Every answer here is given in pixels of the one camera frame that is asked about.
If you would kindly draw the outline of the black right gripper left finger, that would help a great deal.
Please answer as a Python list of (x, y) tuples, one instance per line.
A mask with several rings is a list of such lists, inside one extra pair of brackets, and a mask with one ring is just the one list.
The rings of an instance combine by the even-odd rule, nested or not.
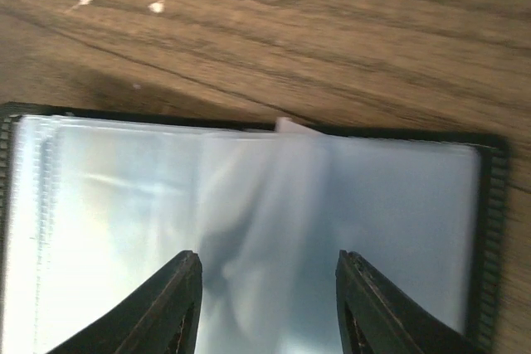
[(193, 353), (201, 304), (202, 264), (196, 253), (184, 250), (52, 352)]

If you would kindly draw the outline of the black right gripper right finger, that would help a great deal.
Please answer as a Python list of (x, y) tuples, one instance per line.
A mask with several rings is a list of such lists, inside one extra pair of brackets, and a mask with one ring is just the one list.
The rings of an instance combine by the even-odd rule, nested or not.
[(336, 297), (344, 353), (470, 353), (471, 341), (438, 321), (356, 252), (339, 251)]

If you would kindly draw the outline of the black leather card holder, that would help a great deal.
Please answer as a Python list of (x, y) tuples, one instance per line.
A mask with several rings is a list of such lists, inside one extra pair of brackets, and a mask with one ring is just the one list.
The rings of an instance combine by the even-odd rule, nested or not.
[(1, 350), (52, 350), (175, 255), (193, 353), (344, 353), (339, 251), (493, 350), (509, 145), (489, 133), (1, 108)]

